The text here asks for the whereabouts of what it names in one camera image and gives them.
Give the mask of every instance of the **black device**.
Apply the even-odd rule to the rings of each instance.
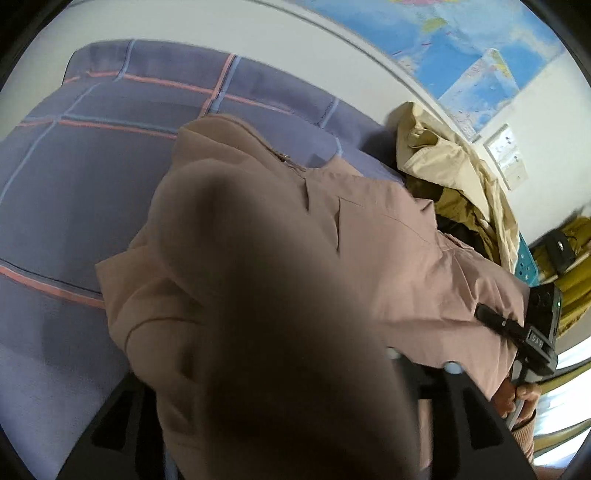
[[[517,357],[511,369],[513,384],[536,383],[556,372],[558,355],[554,347],[562,299],[562,292],[554,284],[533,287],[523,327],[487,305],[479,304],[476,307],[475,317],[478,320],[517,347]],[[510,429],[515,426],[523,403],[517,401],[515,411],[507,417],[506,423]]]
[[[577,260],[577,256],[570,246],[569,238],[561,230],[552,230],[548,233],[544,237],[543,244],[548,251],[550,263],[558,275],[563,275]]]

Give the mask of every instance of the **clothing pile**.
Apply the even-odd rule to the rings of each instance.
[[[447,125],[414,103],[403,108],[396,153],[409,191],[435,202],[441,231],[514,273],[519,229],[498,179]]]

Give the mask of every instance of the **beige jacket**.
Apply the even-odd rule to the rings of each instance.
[[[528,288],[400,185],[281,160],[230,117],[179,131],[146,226],[97,267],[111,335],[187,480],[413,478],[384,347],[458,361],[490,398],[515,348],[474,309],[522,323]]]
[[[461,192],[476,207],[480,224],[496,238],[501,265],[515,272],[519,228],[498,179],[474,149],[422,107],[408,103],[398,124],[398,168],[415,178]]]

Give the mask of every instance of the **white wall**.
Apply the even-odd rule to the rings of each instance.
[[[297,6],[270,3],[327,23]],[[344,29],[340,33],[360,47],[294,14],[248,0],[89,0],[62,12],[19,61],[0,92],[0,139],[60,86],[77,48],[117,38],[176,41],[259,60],[329,91],[378,122],[419,97],[445,117],[387,56]]]
[[[591,87],[569,53],[554,60],[482,132],[476,147],[507,123],[529,180],[509,193],[528,242],[591,201]]]
[[[378,122],[409,100],[447,119],[419,85],[369,44],[282,0],[260,1],[291,13],[248,0],[89,0],[68,8],[35,39],[0,92],[0,139],[59,87],[77,48],[131,37],[206,46],[262,61],[329,91]],[[482,142],[504,123],[515,132],[530,177],[509,199],[531,242],[591,201],[591,88],[569,54],[552,62],[482,132],[475,147],[489,162]]]

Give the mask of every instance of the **yellow fabric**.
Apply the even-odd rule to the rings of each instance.
[[[587,251],[586,247],[591,241],[591,219],[580,216],[562,231],[569,238],[569,244],[578,257]],[[556,273],[550,263],[546,247],[538,247],[534,251],[534,259],[546,278]],[[591,257],[559,277],[556,280],[556,286],[564,295],[562,315],[558,325],[560,336],[572,327],[591,306]]]
[[[455,222],[466,225],[471,231],[476,232],[482,243],[489,260],[501,265],[499,246],[496,236],[490,236],[478,221],[474,205],[457,190],[443,189],[441,198],[435,203],[435,212]]]
[[[591,219],[583,216],[577,217],[575,220],[566,225],[562,231],[569,239],[569,244],[577,255],[582,255],[585,252],[585,246],[591,241]],[[550,278],[556,274],[556,270],[550,263],[548,251],[545,247],[538,247],[534,251],[534,259],[538,264],[540,273],[545,278]]]
[[[461,193],[474,206],[479,226],[498,245],[501,266],[514,273],[519,229],[498,179],[447,125],[414,103],[403,108],[396,149],[399,170]]]

